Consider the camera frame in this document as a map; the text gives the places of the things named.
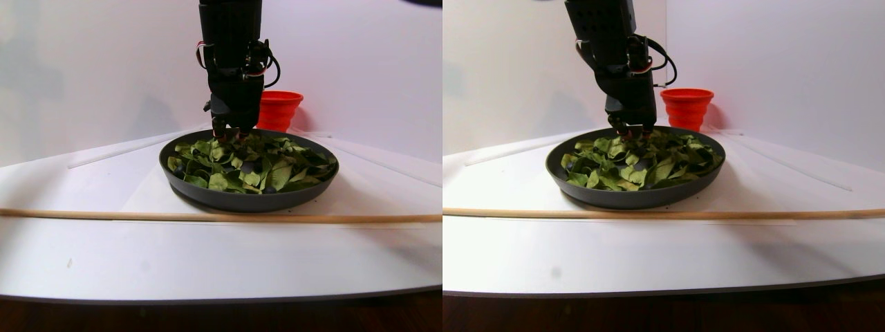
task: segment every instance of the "white strip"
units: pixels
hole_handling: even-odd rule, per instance
[[[540,221],[540,222],[593,222],[593,223],[615,223],[615,224],[689,224],[689,225],[752,225],[752,226],[798,226],[795,220],[651,220],[651,219],[565,219],[565,218],[498,218],[484,217],[487,220],[508,220],[508,221]]]
[[[306,136],[311,136],[311,137],[313,137],[313,138],[321,138],[321,137],[322,137],[322,136],[319,136],[319,135],[315,135],[314,133],[311,133],[311,132],[306,132],[306,131],[302,131],[302,130],[300,130],[300,129],[296,129],[296,128],[294,128],[294,127],[291,127],[289,130],[292,130],[292,131],[295,132],[296,134],[299,134],[299,135],[306,135]],[[396,166],[392,166],[392,165],[390,165],[390,164],[387,164],[387,163],[384,163],[384,162],[381,162],[381,161],[378,161],[378,160],[375,160],[375,159],[372,159],[372,158],[369,158],[369,157],[363,156],[363,155],[361,155],[361,154],[359,154],[359,153],[356,153],[356,152],[354,152],[354,151],[350,151],[350,150],[348,150],[348,149],[344,149],[344,148],[342,148],[341,146],[338,146],[338,145],[332,144],[331,142],[326,141],[326,140],[322,140],[322,142],[323,142],[324,144],[326,144],[326,145],[329,145],[329,146],[335,148],[336,150],[340,150],[340,151],[347,152],[348,154],[350,154],[350,155],[352,155],[352,156],[354,156],[354,157],[357,157],[357,158],[363,159],[363,160],[368,161],[368,162],[370,162],[370,163],[373,163],[373,164],[375,164],[375,165],[377,165],[377,166],[381,166],[381,167],[387,168],[388,170],[391,170],[391,171],[397,172],[397,173],[399,173],[399,174],[402,174],[402,175],[408,176],[408,177],[413,178],[413,179],[418,180],[418,181],[422,181],[422,182],[424,182],[424,183],[426,183],[426,184],[429,184],[429,185],[432,185],[432,186],[436,186],[436,187],[439,187],[439,188],[442,188],[442,187],[443,187],[443,183],[442,183],[441,181],[435,181],[435,180],[433,180],[433,179],[428,179],[428,178],[426,178],[426,177],[424,177],[424,176],[421,176],[421,175],[419,175],[419,174],[412,174],[412,173],[410,173],[410,172],[407,172],[407,171],[403,170],[402,168],[399,168],[399,167],[396,167]]]
[[[528,146],[520,146],[520,147],[515,148],[515,149],[511,149],[511,150],[508,150],[508,151],[501,151],[501,152],[498,152],[498,153],[495,153],[495,154],[491,154],[491,155],[488,155],[488,156],[482,156],[482,157],[477,157],[477,158],[470,158],[470,159],[468,159],[467,161],[464,162],[464,166],[476,165],[476,164],[479,164],[479,163],[484,163],[484,162],[486,162],[486,161],[495,160],[495,159],[498,159],[498,158],[504,158],[504,157],[507,157],[507,156],[512,156],[512,155],[517,154],[517,153],[522,153],[522,152],[525,152],[525,151],[531,151],[531,150],[534,150],[534,149],[540,149],[540,148],[543,148],[543,147],[545,147],[545,146],[549,146],[549,145],[553,145],[553,144],[557,144],[557,143],[562,143],[562,142],[563,142],[563,139],[562,139],[561,137],[558,137],[558,135],[557,135],[556,139],[544,140],[544,141],[539,142],[539,143],[531,144],[531,145],[528,145]]]
[[[833,187],[836,187],[836,188],[838,188],[838,189],[842,189],[842,190],[846,190],[846,191],[854,191],[854,190],[851,188],[851,186],[849,186],[849,185],[841,184],[841,183],[839,183],[839,182],[837,182],[837,181],[829,180],[829,179],[827,179],[827,178],[825,178],[825,177],[823,177],[823,176],[820,176],[820,175],[817,175],[817,174],[811,173],[811,172],[809,172],[809,171],[803,169],[802,167],[799,167],[799,166],[796,166],[796,165],[790,164],[789,162],[787,162],[787,161],[785,161],[785,160],[782,160],[782,159],[779,159],[779,158],[773,157],[772,155],[769,155],[769,154],[767,154],[767,153],[764,153],[763,151],[759,151],[759,150],[757,150],[756,148],[753,148],[753,147],[749,146],[749,145],[746,144],[746,143],[743,143],[743,142],[740,142],[739,140],[736,140],[736,139],[734,139],[734,138],[731,138],[731,137],[730,137],[731,134],[726,134],[726,133],[723,133],[723,134],[725,134],[725,135],[723,135],[723,137],[727,138],[729,141],[734,142],[734,143],[737,143],[738,145],[741,145],[742,147],[747,148],[747,149],[750,150],[750,151],[756,152],[757,154],[759,154],[759,155],[762,156],[762,157],[768,158],[768,159],[772,160],[772,161],[775,162],[775,163],[778,163],[778,164],[784,165],[785,167],[787,167],[787,168],[789,168],[789,169],[792,169],[792,170],[794,170],[794,171],[796,171],[796,172],[799,172],[800,174],[804,174],[805,176],[808,176],[808,177],[810,177],[810,178],[812,178],[812,179],[814,179],[814,180],[824,182],[824,183],[826,183],[826,184],[828,184],[828,185],[831,185],[831,186],[833,186]]]
[[[153,139],[153,140],[150,140],[150,141],[147,141],[147,142],[144,142],[144,143],[138,144],[138,145],[136,145],[136,146],[131,146],[131,147],[128,147],[128,148],[125,148],[125,149],[117,150],[117,151],[111,151],[111,152],[108,152],[108,153],[104,153],[104,154],[101,154],[101,155],[95,156],[95,157],[93,157],[93,158],[89,158],[89,159],[85,159],[85,160],[81,160],[81,161],[73,162],[73,163],[69,164],[69,165],[67,166],[67,168],[68,168],[68,169],[73,169],[73,168],[76,168],[76,167],[80,167],[80,166],[84,166],[84,165],[92,164],[92,163],[97,162],[97,161],[102,161],[102,160],[105,160],[105,159],[108,159],[108,158],[111,158],[111,157],[117,157],[117,156],[119,156],[119,155],[121,155],[121,154],[126,154],[126,153],[129,153],[129,152],[132,152],[132,151],[138,151],[138,150],[141,150],[141,149],[147,148],[147,147],[149,147],[149,146],[153,146],[153,145],[156,145],[156,144],[159,144],[159,143],[163,143],[163,142],[168,142],[168,141],[171,141],[171,140],[177,138],[178,136],[185,135],[185,134],[189,134],[189,133],[193,133],[193,132],[195,132],[195,131],[202,130],[202,129],[207,129],[207,128],[209,128],[209,124],[203,124],[202,126],[197,127],[197,128],[193,128],[193,129],[189,129],[189,130],[182,130],[182,131],[177,132],[177,133],[171,133],[171,134],[167,134],[167,135],[162,135],[162,136],[160,136],[160,137],[157,137],[156,139]]]

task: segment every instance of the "red cup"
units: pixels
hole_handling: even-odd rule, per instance
[[[259,129],[286,132],[295,116],[295,109],[304,100],[301,94],[290,91],[264,91],[258,110]]]
[[[701,131],[707,105],[713,92],[705,89],[665,89],[661,91],[670,126]]]

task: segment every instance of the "wooden dowel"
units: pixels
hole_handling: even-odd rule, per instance
[[[630,212],[630,211],[532,211],[443,208],[443,215],[539,219],[634,219],[634,220],[825,220],[885,217],[885,209],[808,212]]]
[[[302,224],[395,224],[413,222],[439,222],[441,214],[415,215],[290,215],[245,213],[149,213],[149,212],[82,212],[0,209],[0,216],[84,219],[84,220],[152,220],[152,221],[202,221],[202,222],[252,222],[252,223],[302,223]]]

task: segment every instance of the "white backdrop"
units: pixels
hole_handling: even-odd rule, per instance
[[[666,47],[666,2],[634,8],[636,33]],[[607,126],[605,94],[574,50],[565,1],[446,0],[443,26],[446,154]]]
[[[706,121],[885,172],[885,2],[668,0],[675,86]]]
[[[0,0],[0,166],[208,122],[198,1]],[[442,11],[265,0],[296,124],[440,162]]]

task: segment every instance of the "black pan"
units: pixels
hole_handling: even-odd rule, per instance
[[[233,129],[229,130],[230,131],[228,133],[230,135],[233,135],[235,133]],[[271,137],[288,137],[292,140],[293,143],[296,143],[305,148],[311,148],[316,152],[322,152],[327,157],[335,156],[334,154],[332,154],[332,151],[329,151],[322,145],[319,145],[314,141],[305,139],[303,137],[269,130],[253,130],[258,131],[261,135]],[[278,194],[258,195],[231,193],[200,188],[175,177],[175,175],[171,171],[169,171],[168,167],[166,167],[166,160],[175,152],[175,144],[179,142],[193,143],[197,140],[209,139],[212,139],[211,130],[198,131],[176,138],[168,143],[165,147],[163,147],[163,150],[160,151],[159,162],[160,166],[163,167],[163,171],[166,174],[166,179],[169,180],[169,185],[172,186],[172,189],[176,194],[187,198],[186,200],[191,203],[205,205],[218,210],[230,212],[270,212],[287,209],[295,205],[307,203],[319,196],[319,194],[322,194],[323,191],[328,188],[329,184],[332,183],[332,180],[338,174],[338,169],[340,168],[339,166],[336,167],[332,173],[332,176],[328,180],[325,180],[307,189]]]
[[[566,180],[568,180],[568,173],[560,165],[562,156],[568,152],[574,151],[574,144],[580,140],[595,140],[599,137],[614,137],[617,135],[614,128],[607,128],[573,137],[558,145],[549,155],[547,155],[547,171],[553,176],[553,181],[555,181],[559,188],[569,197],[589,205],[619,210],[648,209],[679,202],[682,199],[695,195],[710,185],[710,183],[713,182],[713,179],[716,179],[716,175],[719,175],[722,165],[725,164],[725,150],[722,149],[722,145],[710,138],[710,136],[687,129],[661,126],[655,126],[655,129],[677,135],[694,135],[702,143],[710,145],[716,153],[719,153],[719,155],[722,156],[722,163],[713,169],[712,172],[701,176],[697,180],[662,189],[609,191],[578,187],[566,182]],[[633,137],[639,137],[642,134],[641,127],[631,127],[630,130],[633,131]]]

